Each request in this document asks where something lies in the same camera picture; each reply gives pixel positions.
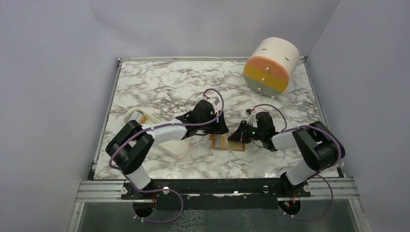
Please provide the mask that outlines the yellow leather card holder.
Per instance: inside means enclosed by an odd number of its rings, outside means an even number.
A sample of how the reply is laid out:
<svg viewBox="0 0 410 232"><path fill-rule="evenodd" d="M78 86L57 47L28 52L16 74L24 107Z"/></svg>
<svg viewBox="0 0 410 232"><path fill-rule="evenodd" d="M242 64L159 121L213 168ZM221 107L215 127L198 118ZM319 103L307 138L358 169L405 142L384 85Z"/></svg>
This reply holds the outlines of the yellow leather card holder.
<svg viewBox="0 0 410 232"><path fill-rule="evenodd" d="M209 139L212 141L212 149L222 151L244 152L246 146L240 142L228 141L230 133L226 134L212 134Z"/></svg>

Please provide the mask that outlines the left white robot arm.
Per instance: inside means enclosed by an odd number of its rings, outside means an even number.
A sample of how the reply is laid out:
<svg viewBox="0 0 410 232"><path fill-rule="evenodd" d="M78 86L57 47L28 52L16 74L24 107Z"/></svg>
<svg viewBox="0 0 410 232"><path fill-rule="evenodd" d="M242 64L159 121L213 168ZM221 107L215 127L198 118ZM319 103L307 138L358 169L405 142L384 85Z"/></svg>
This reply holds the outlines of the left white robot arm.
<svg viewBox="0 0 410 232"><path fill-rule="evenodd" d="M190 138L199 131L206 135L228 133L223 109L200 100L191 111L167 122L139 124L131 120L108 143L105 151L116 168L133 183L134 193L144 199L152 192L151 178L143 167L150 149L164 142Z"/></svg>

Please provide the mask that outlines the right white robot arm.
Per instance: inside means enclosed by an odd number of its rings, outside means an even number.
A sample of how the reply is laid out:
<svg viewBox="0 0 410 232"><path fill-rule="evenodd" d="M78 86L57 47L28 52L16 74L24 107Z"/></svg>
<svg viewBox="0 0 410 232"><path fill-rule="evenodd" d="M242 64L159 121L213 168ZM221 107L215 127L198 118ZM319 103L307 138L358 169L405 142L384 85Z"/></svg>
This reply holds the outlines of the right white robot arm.
<svg viewBox="0 0 410 232"><path fill-rule="evenodd" d="M345 156L342 144L320 121L299 126L287 132L278 132L268 112L251 115L241 121L228 141L248 144L260 141L263 148L275 152L287 148L299 148L302 159L280 178L279 191L286 197L298 191L298 185L335 165Z"/></svg>

